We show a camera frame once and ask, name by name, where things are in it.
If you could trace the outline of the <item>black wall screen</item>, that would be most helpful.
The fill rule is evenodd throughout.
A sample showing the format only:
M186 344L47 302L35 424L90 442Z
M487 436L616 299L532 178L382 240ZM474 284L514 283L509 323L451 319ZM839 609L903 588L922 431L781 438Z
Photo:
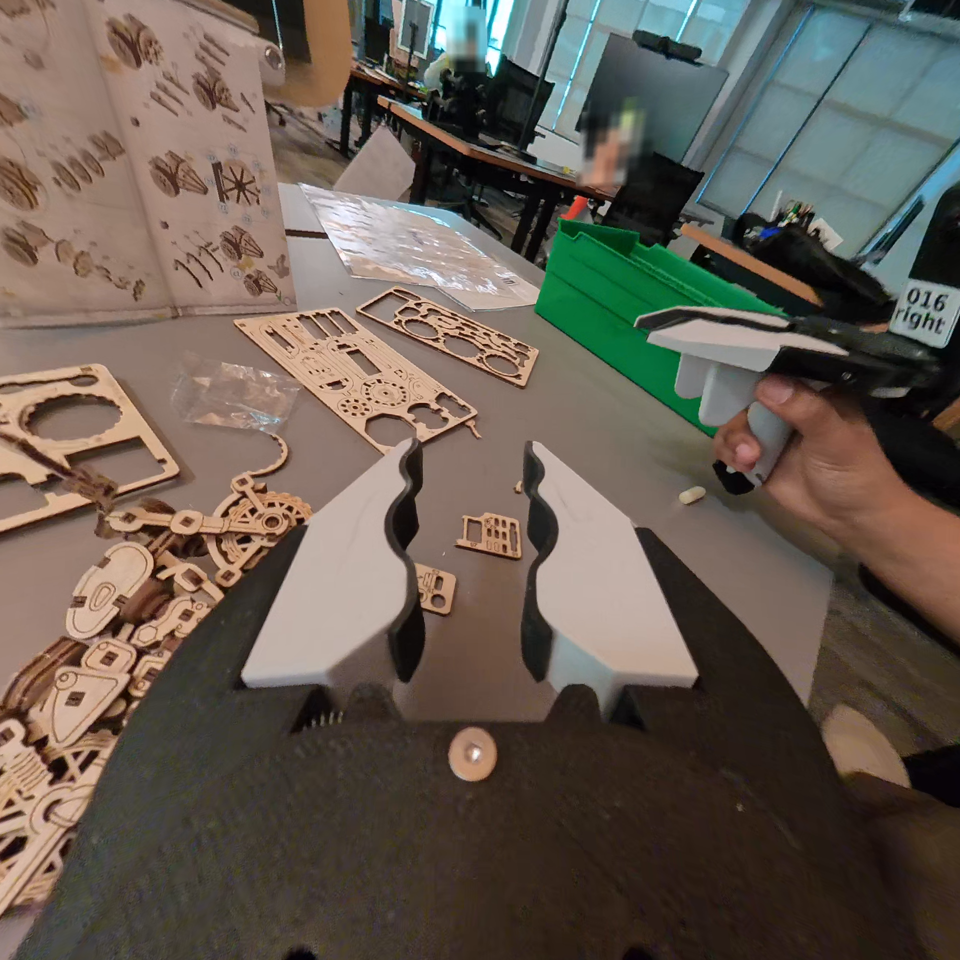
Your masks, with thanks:
M666 56L611 33L584 100L582 128L599 133L639 114L644 152L681 162L714 106L726 70Z

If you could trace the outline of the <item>curved toothed wooden piece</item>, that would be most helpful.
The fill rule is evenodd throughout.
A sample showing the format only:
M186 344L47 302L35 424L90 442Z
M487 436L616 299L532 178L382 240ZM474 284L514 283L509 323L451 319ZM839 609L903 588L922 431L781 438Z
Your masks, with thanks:
M287 462L289 458L289 446L284 438L276 433L267 432L266 436L270 437L271 440L278 446L279 455L278 457L271 462L269 465L256 470L247 471L250 477L266 477L278 472Z

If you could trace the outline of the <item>wide wooden puzzle sheet frame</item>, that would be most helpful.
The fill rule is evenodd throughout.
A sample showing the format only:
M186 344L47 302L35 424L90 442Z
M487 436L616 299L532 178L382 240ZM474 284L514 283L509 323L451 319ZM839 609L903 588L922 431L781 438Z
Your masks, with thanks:
M45 522L86 505L105 514L114 500L178 478L181 466L110 370L102 364L65 366L2 375L2 479L18 479L40 493L43 504L1 520L1 532ZM43 437L45 407L99 402L115 413L101 431L75 438ZM82 461L137 443L154 467L143 477L119 483Z

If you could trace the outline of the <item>person's right forearm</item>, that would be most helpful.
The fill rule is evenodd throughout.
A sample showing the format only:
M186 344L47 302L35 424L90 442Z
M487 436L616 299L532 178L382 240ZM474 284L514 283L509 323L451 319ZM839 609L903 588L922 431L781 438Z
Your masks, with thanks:
M910 489L855 526L850 551L897 597L959 641L959 519Z

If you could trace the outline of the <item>wooden-top side desk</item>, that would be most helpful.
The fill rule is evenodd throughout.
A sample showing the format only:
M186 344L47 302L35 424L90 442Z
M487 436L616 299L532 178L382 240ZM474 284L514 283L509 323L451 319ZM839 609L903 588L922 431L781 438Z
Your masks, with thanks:
M679 234L692 239L699 248L710 251L715 257L723 259L727 263L736 264L738 268L761 277L764 282L774 285L794 298L802 299L816 308L824 306L822 297L810 284L763 262L729 240L710 234L702 226L695 225L692 222L682 222Z

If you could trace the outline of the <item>tan chair back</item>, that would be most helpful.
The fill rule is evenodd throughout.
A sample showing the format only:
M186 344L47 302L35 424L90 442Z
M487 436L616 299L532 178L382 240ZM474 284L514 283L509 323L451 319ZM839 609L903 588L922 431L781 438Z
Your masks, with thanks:
M276 90L292 106L334 106L346 90L354 59L348 1L270 2L284 81Z

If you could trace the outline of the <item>wooden puzzle sheet with gears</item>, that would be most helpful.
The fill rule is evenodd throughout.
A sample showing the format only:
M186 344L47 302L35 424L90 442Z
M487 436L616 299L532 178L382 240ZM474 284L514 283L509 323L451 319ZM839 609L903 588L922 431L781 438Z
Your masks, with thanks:
M338 308L236 318L234 327L378 452L370 424L426 443L457 427L481 439L477 409Z

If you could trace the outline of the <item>person's white shoe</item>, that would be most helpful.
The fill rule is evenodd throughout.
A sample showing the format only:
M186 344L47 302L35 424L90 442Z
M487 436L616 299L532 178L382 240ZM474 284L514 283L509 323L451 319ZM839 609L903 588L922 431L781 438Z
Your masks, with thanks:
M822 721L821 735L838 774L862 773L896 786L911 787L906 764L894 745L870 719L852 707L834 706Z

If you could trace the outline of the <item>black office chair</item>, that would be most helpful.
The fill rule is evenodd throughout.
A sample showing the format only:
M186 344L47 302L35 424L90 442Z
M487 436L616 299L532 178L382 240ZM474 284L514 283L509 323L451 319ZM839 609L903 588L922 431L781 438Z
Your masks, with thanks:
M705 173L659 152L643 155L599 223L639 235L647 246L666 246L674 239L685 206Z

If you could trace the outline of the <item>small clear plastic bag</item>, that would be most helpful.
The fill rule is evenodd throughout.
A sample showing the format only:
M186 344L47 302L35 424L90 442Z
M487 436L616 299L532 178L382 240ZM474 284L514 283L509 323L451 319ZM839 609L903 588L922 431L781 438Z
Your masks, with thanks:
M301 390L287 375L186 352L173 381L171 406L188 424L276 434Z

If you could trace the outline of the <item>wooden-top table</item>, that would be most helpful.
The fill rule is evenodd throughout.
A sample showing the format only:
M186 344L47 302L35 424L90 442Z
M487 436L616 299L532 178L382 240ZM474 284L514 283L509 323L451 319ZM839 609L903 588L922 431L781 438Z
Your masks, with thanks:
M547 228L562 202L585 196L605 203L617 195L618 188L609 190L581 185L573 174L555 170L548 164L526 162L475 145L427 121L419 111L401 102L382 95L377 102L389 112L390 120L417 144L411 204L423 206L426 203L431 164L438 155L447 154L452 164L478 186L492 186L523 197L524 205L510 248L528 261L536 259Z

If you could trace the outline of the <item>small square wooden piece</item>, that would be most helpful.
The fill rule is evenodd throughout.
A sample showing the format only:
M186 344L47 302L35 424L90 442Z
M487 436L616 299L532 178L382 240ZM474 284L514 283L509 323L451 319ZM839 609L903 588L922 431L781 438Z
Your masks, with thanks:
M455 575L419 562L414 569L421 608L437 616L450 615L457 589Z

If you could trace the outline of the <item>open instruction booklet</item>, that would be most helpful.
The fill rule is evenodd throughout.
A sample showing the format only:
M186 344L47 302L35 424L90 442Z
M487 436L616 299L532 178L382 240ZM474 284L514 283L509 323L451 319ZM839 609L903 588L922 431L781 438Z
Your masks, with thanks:
M284 66L225 2L3 1L2 328L294 307Z

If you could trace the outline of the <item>dark wooden rod piece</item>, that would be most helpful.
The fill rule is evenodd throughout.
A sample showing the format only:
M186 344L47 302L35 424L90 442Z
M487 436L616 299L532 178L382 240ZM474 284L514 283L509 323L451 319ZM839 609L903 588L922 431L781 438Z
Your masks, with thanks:
M54 474L68 493L76 494L93 504L101 520L105 520L114 509L118 484L113 479L86 467L62 465L29 440L8 431L1 431L1 441L49 474Z

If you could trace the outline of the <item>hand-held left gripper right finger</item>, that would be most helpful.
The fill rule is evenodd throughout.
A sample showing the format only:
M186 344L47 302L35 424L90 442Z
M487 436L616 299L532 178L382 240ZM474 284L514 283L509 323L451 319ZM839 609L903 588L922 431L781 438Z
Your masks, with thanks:
M533 680L589 688L605 719L628 687L692 690L698 668L630 517L537 440L522 482L535 557L520 649Z

